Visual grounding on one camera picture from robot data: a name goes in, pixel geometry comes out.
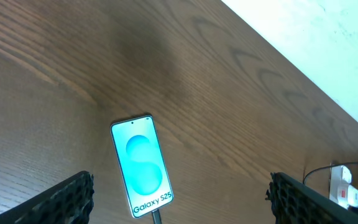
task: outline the white marble surface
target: white marble surface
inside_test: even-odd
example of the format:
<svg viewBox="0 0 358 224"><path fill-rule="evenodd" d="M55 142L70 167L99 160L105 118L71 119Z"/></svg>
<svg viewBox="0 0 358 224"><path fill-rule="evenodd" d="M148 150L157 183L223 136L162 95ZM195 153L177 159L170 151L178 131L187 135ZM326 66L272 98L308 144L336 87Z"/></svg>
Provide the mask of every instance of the white marble surface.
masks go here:
<svg viewBox="0 0 358 224"><path fill-rule="evenodd" d="M358 121L358 0L222 0Z"/></svg>

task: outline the light blue screen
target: light blue screen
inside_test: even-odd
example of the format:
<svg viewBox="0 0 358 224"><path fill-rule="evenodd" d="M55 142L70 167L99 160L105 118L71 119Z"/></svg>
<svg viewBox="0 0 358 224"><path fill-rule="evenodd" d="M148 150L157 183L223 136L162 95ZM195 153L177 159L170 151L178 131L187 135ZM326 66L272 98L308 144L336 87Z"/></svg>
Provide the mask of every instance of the light blue screen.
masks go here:
<svg viewBox="0 0 358 224"><path fill-rule="evenodd" d="M133 216L171 202L173 193L152 117L114 124L111 132Z"/></svg>

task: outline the white power strip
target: white power strip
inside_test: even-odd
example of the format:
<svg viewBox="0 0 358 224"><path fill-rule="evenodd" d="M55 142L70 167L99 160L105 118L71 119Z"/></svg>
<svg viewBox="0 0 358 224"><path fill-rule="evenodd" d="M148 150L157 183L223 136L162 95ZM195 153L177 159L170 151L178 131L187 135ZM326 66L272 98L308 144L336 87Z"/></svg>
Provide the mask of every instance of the white power strip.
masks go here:
<svg viewBox="0 0 358 224"><path fill-rule="evenodd" d="M351 185L352 174L346 166L331 168L329 199L348 209L358 207L358 190Z"/></svg>

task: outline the black cable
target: black cable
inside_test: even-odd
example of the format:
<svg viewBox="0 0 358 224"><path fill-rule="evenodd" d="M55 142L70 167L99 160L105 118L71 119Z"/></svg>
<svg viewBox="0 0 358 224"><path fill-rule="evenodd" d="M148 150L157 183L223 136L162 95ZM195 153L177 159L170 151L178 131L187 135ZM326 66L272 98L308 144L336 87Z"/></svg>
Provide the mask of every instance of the black cable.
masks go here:
<svg viewBox="0 0 358 224"><path fill-rule="evenodd" d="M305 175L305 178L303 178L303 184L306 185L306 180L308 179L309 175L316 172L316 171L319 171L319 170L322 170L322 169L328 169L328 168L332 168L332 167L337 167L337 166L346 166L346 165L358 165L358 162L344 162L342 164L335 164L335 165L331 165L331 166L326 166L326 167L321 167L321 168L318 168L318 169L315 169L315 170L312 170L310 171L308 174Z"/></svg>
<svg viewBox="0 0 358 224"><path fill-rule="evenodd" d="M157 210L152 211L152 216L153 216L154 224L162 224L160 210L157 209Z"/></svg>

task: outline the brown wooden surface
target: brown wooden surface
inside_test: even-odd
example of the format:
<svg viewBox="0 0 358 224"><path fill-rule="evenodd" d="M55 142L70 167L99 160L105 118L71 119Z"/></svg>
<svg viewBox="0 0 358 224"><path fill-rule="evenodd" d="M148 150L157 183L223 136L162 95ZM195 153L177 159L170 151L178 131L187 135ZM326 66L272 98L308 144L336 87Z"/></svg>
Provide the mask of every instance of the brown wooden surface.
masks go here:
<svg viewBox="0 0 358 224"><path fill-rule="evenodd" d="M0 213L88 170L91 223L151 223L109 133L145 111L175 193L164 223L273 223L270 172L358 161L358 124L220 1L0 1ZM309 179L325 195L328 173Z"/></svg>

